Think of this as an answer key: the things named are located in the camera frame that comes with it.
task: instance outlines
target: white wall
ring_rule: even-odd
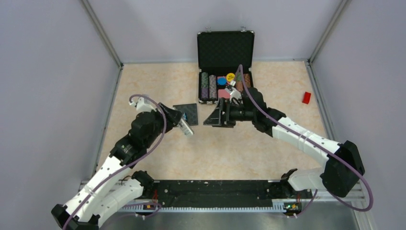
[[[196,34],[256,32],[254,59],[309,58],[340,0],[90,0],[121,61],[197,61]]]
[[[118,68],[79,1],[0,1],[0,229],[57,229],[90,176]]]
[[[379,229],[405,229],[406,1],[352,1],[314,63],[340,141],[354,141]]]

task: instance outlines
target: case lid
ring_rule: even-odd
[[[252,65],[254,49],[253,31],[216,31],[197,34],[199,68],[229,71],[242,64],[244,69]]]

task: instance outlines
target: blue round button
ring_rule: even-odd
[[[219,85],[225,85],[227,83],[227,80],[226,80],[226,78],[219,78],[219,79],[217,79],[217,83]]]

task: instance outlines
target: wooden tabletop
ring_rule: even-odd
[[[254,62],[254,86],[268,107],[276,108],[301,126],[325,136],[304,62]],[[302,103],[312,93],[309,104]],[[129,64],[119,82],[103,143],[99,166],[116,141],[125,136],[137,111],[128,98],[139,93],[166,106],[197,103],[197,63]],[[186,137],[173,129],[159,147],[133,169],[146,170],[154,179],[253,180],[279,179],[292,168],[318,167],[316,161],[281,140],[258,132],[250,122],[234,128],[203,126],[215,105],[197,105],[199,125]]]

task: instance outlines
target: red block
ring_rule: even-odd
[[[302,102],[305,104],[309,104],[311,95],[312,95],[311,93],[305,92]]]

